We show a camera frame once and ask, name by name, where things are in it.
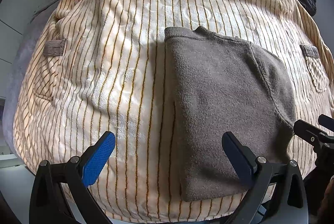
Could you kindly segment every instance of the gray knit fabric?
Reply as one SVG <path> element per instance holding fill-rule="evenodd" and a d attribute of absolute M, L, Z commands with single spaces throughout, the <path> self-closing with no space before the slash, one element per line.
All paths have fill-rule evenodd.
<path fill-rule="evenodd" d="M 221 147 L 224 132 L 233 132 L 257 156 L 271 162 L 288 160 L 295 103 L 278 57 L 203 27 L 168 27 L 165 42 L 183 200 L 246 190 Z"/>

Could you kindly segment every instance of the cream striped fabric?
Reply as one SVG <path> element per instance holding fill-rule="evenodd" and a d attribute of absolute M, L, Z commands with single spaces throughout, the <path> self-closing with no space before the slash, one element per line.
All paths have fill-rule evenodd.
<path fill-rule="evenodd" d="M 14 144 L 29 169 L 36 172 L 43 159 L 81 155 L 109 130 L 116 148 L 90 190 L 110 217 L 201 221 L 235 210 L 242 194 L 190 203 L 180 198 L 164 28 L 199 25 L 282 59 L 298 119 L 318 125 L 320 114 L 333 117 L 332 54 L 297 0 L 61 0 L 36 45 L 15 114 Z M 47 40 L 63 38 L 63 56 L 42 55 Z M 318 48 L 317 74 L 300 44 Z M 311 78 L 318 73 L 328 80 L 321 92 Z M 312 147 L 298 137 L 288 153 L 303 176 L 313 168 Z"/>
<path fill-rule="evenodd" d="M 321 66 L 320 58 L 305 57 L 306 66 L 310 71 L 312 82 L 317 92 L 326 91 L 329 80 L 324 67 Z"/>

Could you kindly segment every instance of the folded gray cloth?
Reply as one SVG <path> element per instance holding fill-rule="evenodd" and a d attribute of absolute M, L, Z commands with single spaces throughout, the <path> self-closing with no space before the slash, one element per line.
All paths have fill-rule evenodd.
<path fill-rule="evenodd" d="M 255 155 L 288 160 L 296 120 L 282 61 L 248 41 L 180 27 L 165 29 L 174 89 L 182 199 L 204 200 L 246 190 L 221 146 L 231 131 Z"/>

